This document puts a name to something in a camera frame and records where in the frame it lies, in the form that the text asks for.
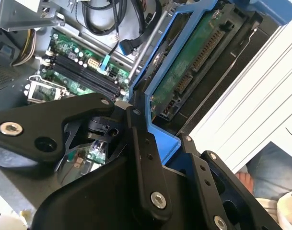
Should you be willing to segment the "person hand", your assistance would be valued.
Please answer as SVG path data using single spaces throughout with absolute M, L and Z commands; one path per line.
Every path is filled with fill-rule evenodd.
M 254 180 L 247 172 L 239 172 L 236 173 L 235 176 L 240 180 L 240 182 L 245 186 L 245 188 L 250 192 L 253 193 L 254 189 Z

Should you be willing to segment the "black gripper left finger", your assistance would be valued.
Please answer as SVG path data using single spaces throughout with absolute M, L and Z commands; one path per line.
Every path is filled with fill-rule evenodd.
M 172 214 L 163 169 L 147 124 L 145 96 L 134 94 L 121 108 L 100 93 L 17 107 L 0 112 L 0 168 L 34 178 L 51 175 L 75 147 L 98 140 L 97 124 L 106 124 L 106 162 L 129 159 L 131 197 L 136 212 L 147 217 Z

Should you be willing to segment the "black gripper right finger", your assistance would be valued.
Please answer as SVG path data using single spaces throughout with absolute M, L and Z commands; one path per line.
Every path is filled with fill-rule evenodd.
M 190 183 L 205 230 L 280 229 L 216 153 L 199 153 L 189 135 L 180 133 L 178 137 L 177 170 Z

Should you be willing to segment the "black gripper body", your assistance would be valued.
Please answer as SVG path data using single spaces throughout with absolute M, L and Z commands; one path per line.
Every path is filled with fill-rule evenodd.
M 186 176 L 163 168 L 172 204 L 167 222 L 136 212 L 127 159 L 122 157 L 53 192 L 38 208 L 34 230 L 213 230 Z

